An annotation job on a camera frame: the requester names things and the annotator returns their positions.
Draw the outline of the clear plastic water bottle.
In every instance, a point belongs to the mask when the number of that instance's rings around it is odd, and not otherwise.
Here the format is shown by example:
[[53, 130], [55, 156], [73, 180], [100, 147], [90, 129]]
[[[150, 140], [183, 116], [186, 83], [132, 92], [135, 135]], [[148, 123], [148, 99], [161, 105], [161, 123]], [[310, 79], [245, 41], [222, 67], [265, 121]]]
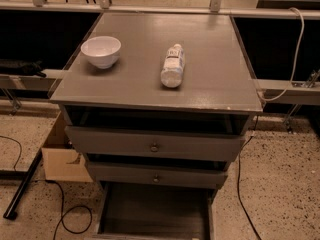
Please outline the clear plastic water bottle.
[[160, 74], [161, 83], [168, 88], [178, 87], [183, 80], [185, 53], [180, 44], [175, 44], [167, 51]]

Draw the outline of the grey drawer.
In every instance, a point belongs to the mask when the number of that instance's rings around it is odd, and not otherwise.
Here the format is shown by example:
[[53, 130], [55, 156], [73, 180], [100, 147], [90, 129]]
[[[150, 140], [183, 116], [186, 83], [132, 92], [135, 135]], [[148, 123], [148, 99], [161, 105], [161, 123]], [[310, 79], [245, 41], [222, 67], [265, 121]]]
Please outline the grey drawer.
[[88, 172], [96, 181], [180, 186], [189, 188], [220, 188], [225, 172], [153, 165], [89, 162]]
[[85, 240], [214, 240], [205, 189], [107, 183]]
[[67, 126], [78, 152], [203, 161], [234, 161], [243, 136]]

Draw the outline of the grey top drawer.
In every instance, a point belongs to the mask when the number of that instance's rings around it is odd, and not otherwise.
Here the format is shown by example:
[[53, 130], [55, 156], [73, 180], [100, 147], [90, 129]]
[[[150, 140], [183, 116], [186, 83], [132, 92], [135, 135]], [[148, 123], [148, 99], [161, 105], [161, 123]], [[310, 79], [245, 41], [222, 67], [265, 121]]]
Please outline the grey top drawer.
[[234, 161], [243, 136], [67, 126], [78, 152], [203, 161]]

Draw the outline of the black metal bar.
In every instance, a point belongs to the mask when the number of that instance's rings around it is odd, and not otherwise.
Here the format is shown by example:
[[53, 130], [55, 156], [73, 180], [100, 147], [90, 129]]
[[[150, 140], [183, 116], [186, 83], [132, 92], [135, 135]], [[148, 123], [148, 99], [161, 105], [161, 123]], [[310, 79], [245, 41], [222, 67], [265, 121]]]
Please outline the black metal bar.
[[38, 151], [27, 171], [1, 171], [2, 180], [18, 180], [20, 182], [12, 200], [10, 201], [3, 218], [7, 220], [15, 220], [18, 216], [17, 207], [28, 188], [29, 183], [42, 159], [42, 152]]

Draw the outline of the cardboard box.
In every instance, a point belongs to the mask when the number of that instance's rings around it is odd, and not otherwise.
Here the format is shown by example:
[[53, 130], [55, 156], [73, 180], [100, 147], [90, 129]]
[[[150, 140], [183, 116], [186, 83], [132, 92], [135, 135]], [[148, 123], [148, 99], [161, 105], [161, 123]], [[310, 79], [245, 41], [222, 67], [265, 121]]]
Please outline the cardboard box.
[[66, 123], [58, 114], [41, 153], [46, 180], [67, 182], [92, 182], [86, 161], [75, 151], [65, 133]]

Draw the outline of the white bowl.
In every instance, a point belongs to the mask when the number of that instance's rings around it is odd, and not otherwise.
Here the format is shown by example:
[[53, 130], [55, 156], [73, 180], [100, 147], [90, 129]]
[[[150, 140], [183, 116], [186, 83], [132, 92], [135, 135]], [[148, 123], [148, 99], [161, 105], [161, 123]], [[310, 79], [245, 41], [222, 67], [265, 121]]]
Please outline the white bowl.
[[121, 42], [111, 36], [97, 36], [81, 45], [81, 52], [87, 61], [99, 69], [112, 67], [120, 58]]

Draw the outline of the grey middle drawer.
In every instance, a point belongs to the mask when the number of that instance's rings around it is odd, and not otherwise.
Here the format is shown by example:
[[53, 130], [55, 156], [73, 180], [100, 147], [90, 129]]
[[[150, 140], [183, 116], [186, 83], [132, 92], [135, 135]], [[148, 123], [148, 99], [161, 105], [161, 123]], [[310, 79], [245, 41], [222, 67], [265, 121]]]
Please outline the grey middle drawer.
[[189, 188], [220, 188], [225, 172], [153, 165], [89, 162], [88, 172], [96, 181], [180, 186]]

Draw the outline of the grey drawer cabinet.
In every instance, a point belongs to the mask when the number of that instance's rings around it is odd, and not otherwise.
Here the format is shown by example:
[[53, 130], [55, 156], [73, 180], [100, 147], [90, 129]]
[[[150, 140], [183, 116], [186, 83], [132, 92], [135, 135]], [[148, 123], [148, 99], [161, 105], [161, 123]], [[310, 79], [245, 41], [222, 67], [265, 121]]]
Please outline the grey drawer cabinet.
[[[106, 13], [96, 36], [120, 40], [108, 69], [77, 55], [51, 100], [67, 126], [243, 136], [262, 104], [227, 16]], [[182, 83], [165, 87], [167, 51], [185, 53]], [[203, 161], [82, 153], [89, 162], [227, 171], [233, 161]]]

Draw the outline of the black bag on rail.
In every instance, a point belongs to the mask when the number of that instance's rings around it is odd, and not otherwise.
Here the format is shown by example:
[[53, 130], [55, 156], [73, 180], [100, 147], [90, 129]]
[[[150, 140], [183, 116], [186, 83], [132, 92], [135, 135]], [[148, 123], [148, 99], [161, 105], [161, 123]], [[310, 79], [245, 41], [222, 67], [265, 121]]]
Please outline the black bag on rail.
[[29, 62], [23, 60], [0, 59], [0, 73], [20, 76], [39, 76], [46, 78], [41, 61]]

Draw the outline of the grey bottom drawer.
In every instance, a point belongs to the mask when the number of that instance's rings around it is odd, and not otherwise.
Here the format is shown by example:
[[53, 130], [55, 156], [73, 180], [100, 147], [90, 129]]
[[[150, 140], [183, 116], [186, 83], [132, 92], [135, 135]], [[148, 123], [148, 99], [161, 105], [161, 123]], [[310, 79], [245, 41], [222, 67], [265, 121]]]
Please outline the grey bottom drawer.
[[107, 183], [85, 240], [214, 240], [205, 189]]

